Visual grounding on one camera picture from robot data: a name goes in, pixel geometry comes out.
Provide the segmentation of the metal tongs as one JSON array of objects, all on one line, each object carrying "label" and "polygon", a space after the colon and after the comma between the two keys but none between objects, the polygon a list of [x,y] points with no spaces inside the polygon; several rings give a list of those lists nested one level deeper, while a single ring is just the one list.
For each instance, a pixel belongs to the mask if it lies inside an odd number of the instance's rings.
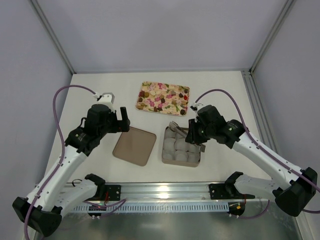
[{"label": "metal tongs", "polygon": [[[172,130],[173,132],[179,134],[180,136],[182,136],[183,138],[186,138],[188,135],[188,129],[187,128],[181,128],[176,122],[171,121],[168,125],[169,129]],[[204,153],[206,150],[206,146],[204,144],[195,144],[200,152]]]}]

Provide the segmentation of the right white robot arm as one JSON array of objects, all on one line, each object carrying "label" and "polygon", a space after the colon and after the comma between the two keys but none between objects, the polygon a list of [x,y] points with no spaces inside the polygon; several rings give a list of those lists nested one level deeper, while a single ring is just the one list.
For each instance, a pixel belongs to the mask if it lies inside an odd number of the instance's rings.
[{"label": "right white robot arm", "polygon": [[305,211],[317,191],[318,174],[314,169],[302,169],[285,160],[253,136],[242,122],[226,121],[212,105],[195,103],[191,109],[195,118],[188,121],[187,143],[200,145],[214,139],[247,157],[271,178],[265,180],[237,172],[225,181],[226,184],[241,194],[275,202],[292,217]]}]

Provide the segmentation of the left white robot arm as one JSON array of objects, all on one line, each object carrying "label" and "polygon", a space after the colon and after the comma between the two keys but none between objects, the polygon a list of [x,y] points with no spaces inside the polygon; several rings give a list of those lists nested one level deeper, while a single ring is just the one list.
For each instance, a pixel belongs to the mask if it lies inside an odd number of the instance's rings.
[{"label": "left white robot arm", "polygon": [[129,131],[127,109],[121,107],[120,113],[121,119],[118,119],[116,111],[108,106],[92,105],[80,125],[62,142],[60,156],[40,183],[26,197],[17,197],[13,201],[12,207],[24,223],[25,232],[31,228],[49,237],[74,207],[86,200],[99,200],[106,195],[105,180],[93,173],[86,175],[70,191],[61,191],[106,134]]}]

